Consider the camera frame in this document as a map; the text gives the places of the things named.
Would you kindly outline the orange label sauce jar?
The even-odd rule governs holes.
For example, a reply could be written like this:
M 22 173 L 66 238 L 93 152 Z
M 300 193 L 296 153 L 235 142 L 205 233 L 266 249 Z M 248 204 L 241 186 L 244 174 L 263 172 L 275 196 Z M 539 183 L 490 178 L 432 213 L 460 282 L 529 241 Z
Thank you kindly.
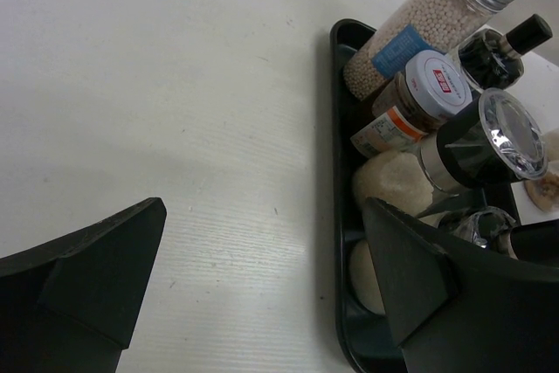
M 386 86 L 349 112 L 346 129 L 352 145 L 371 157 L 409 147 L 442 127 L 472 100 L 466 79 L 450 58 L 423 50 Z

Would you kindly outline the black knob lid spice jar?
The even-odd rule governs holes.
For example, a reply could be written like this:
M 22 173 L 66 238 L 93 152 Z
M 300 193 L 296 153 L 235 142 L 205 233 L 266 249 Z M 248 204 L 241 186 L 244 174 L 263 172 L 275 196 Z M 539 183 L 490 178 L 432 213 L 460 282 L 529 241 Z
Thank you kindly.
M 522 57 L 552 37 L 548 22 L 534 14 L 506 33 L 489 28 L 477 31 L 448 56 L 473 91 L 506 90 L 524 73 Z

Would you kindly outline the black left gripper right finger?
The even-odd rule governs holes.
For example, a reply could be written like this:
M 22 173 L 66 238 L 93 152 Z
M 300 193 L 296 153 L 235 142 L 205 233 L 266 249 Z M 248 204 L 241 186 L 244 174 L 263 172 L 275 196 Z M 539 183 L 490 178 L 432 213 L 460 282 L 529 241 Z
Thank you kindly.
M 556 268 L 485 250 L 379 199 L 362 219 L 408 371 L 557 371 Z

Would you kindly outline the black top grinder bottle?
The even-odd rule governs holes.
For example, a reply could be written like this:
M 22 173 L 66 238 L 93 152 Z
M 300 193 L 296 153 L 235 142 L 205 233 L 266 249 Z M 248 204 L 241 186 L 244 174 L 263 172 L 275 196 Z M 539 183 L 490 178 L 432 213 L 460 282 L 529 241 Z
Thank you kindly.
M 510 93 L 490 88 L 435 133 L 390 149 L 353 175 L 359 209 L 377 198 L 413 217 L 471 190 L 533 181 L 548 170 L 543 135 Z

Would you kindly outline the pink lid glass jar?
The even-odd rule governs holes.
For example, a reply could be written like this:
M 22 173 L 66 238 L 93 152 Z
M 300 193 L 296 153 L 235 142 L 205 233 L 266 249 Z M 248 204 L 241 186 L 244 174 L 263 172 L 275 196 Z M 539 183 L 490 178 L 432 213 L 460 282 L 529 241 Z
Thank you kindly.
M 545 213 L 558 210 L 558 128 L 544 135 L 548 152 L 548 170 L 535 181 L 524 183 L 525 191 L 532 203 Z

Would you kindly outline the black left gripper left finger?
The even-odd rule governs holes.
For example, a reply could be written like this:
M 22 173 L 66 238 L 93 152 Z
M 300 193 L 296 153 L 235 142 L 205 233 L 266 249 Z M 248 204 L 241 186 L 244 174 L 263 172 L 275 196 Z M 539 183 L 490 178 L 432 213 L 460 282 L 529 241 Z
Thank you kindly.
M 132 341 L 167 211 L 147 198 L 1 260 L 3 372 L 114 372 Z

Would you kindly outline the black lid white powder jar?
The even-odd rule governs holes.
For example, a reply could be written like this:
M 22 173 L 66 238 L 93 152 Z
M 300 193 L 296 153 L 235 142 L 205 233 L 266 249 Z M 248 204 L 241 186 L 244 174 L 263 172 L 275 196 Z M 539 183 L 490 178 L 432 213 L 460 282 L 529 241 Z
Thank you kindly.
M 478 247 L 513 259 L 558 267 L 558 221 L 520 225 L 504 210 L 444 211 L 421 222 Z M 371 313 L 385 315 L 383 299 L 366 239 L 349 256 L 349 279 L 357 300 Z

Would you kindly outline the tall jar white beads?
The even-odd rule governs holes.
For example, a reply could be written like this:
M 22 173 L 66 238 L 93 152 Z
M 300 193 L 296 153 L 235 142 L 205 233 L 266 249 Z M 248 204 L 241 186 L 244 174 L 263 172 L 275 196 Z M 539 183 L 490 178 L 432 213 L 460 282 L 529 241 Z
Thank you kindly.
M 364 100 L 416 54 L 443 54 L 514 0 L 406 0 L 343 68 L 347 89 Z

